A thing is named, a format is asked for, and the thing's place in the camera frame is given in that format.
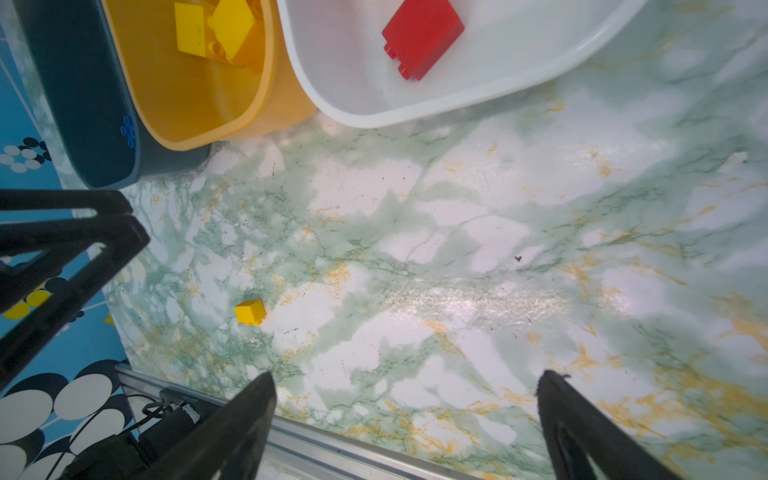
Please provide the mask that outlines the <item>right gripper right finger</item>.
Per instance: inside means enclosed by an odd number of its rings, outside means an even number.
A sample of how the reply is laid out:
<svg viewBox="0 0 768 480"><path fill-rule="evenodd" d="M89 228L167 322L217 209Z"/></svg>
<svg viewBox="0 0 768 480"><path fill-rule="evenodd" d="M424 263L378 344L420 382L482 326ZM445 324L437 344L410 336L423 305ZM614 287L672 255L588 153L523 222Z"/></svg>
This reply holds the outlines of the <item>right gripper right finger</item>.
<svg viewBox="0 0 768 480"><path fill-rule="evenodd" d="M676 479L678 476L572 387L546 370L537 386L538 413L558 479Z"/></svg>

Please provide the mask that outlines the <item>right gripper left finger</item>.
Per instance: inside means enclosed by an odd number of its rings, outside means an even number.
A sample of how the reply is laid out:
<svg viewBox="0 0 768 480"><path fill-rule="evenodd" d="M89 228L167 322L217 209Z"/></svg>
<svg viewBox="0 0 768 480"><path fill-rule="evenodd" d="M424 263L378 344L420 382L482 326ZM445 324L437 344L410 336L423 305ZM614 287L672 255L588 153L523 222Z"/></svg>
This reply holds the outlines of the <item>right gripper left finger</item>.
<svg viewBox="0 0 768 480"><path fill-rule="evenodd" d="M254 479L276 402L273 377L265 372L138 477Z"/></svg>

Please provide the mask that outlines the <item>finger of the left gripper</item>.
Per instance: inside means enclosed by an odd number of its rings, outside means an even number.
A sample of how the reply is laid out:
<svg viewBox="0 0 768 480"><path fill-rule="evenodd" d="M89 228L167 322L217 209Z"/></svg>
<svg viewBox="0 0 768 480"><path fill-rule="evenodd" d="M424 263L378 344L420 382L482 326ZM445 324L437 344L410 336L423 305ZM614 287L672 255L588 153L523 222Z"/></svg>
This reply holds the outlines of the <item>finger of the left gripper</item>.
<svg viewBox="0 0 768 480"><path fill-rule="evenodd" d="M72 210L92 210L97 215L133 213L116 190L1 190L1 212L13 218L52 218L59 211Z"/></svg>
<svg viewBox="0 0 768 480"><path fill-rule="evenodd" d="M35 257L21 269L1 274L1 310L22 300L43 281L93 245L102 250L68 284L34 308L1 338L1 386L14 378L60 328L149 243L132 216L5 224L1 253Z"/></svg>

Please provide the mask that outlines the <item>blue lego brick narrow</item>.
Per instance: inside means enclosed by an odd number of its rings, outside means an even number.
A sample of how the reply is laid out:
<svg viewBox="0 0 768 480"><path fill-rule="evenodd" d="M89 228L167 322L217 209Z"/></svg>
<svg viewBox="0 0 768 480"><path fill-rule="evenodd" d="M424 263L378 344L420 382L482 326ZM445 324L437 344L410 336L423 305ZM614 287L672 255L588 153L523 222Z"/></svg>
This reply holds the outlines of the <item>blue lego brick narrow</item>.
<svg viewBox="0 0 768 480"><path fill-rule="evenodd" d="M126 138L128 146L135 150L137 147L136 127L131 116L123 117L123 124L120 127L121 134Z"/></svg>

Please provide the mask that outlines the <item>small yellow lego brick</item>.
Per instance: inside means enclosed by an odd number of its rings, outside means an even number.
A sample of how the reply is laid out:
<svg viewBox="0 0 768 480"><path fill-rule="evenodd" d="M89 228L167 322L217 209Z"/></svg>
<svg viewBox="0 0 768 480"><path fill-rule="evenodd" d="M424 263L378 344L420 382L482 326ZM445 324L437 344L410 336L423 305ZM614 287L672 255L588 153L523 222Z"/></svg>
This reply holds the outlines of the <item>small yellow lego brick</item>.
<svg viewBox="0 0 768 480"><path fill-rule="evenodd" d="M246 326L259 326L267 316L262 300L242 302L234 307L237 321Z"/></svg>

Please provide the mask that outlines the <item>yellow plastic bin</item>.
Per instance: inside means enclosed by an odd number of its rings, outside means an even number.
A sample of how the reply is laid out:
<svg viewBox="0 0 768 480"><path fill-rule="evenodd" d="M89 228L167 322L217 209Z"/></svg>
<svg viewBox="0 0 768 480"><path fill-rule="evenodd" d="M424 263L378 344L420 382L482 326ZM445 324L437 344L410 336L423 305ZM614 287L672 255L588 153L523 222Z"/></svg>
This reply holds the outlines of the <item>yellow plastic bin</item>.
<svg viewBox="0 0 768 480"><path fill-rule="evenodd" d="M292 68L276 2L256 5L265 21L264 60L233 66L178 50L171 1L103 2L135 108L164 147L257 137L315 111Z"/></svg>

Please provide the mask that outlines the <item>dark teal plastic bin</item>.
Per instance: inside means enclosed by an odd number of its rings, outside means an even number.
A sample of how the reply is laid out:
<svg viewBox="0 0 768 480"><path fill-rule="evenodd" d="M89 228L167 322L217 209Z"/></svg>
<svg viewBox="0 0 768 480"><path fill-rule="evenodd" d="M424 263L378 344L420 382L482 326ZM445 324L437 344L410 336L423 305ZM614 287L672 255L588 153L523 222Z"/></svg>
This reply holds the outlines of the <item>dark teal plastic bin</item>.
<svg viewBox="0 0 768 480"><path fill-rule="evenodd" d="M204 163L206 146L173 151L142 123L98 1L15 1L20 30L41 80L63 148L90 189L120 189ZM136 127L131 149L120 127Z"/></svg>

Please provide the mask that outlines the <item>white plastic bin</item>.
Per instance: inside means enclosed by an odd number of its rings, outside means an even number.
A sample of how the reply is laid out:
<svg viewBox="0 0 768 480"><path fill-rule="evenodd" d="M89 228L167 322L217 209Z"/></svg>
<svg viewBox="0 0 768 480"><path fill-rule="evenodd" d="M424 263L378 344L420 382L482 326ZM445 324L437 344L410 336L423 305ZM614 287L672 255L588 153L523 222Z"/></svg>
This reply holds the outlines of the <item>white plastic bin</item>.
<svg viewBox="0 0 768 480"><path fill-rule="evenodd" d="M642 1L455 1L464 32L421 80L384 50L397 1L281 1L299 82L325 115L354 128L403 123L547 82L587 60Z"/></svg>

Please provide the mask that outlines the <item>red lego brick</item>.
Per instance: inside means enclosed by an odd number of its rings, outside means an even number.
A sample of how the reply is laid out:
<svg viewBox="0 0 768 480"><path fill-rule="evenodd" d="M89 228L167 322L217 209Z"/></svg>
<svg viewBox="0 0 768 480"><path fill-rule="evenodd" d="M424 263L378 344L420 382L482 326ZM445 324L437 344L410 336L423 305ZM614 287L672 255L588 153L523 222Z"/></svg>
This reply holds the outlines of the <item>red lego brick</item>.
<svg viewBox="0 0 768 480"><path fill-rule="evenodd" d="M464 32L448 0L405 0L382 30L387 55L405 80L421 80Z"/></svg>

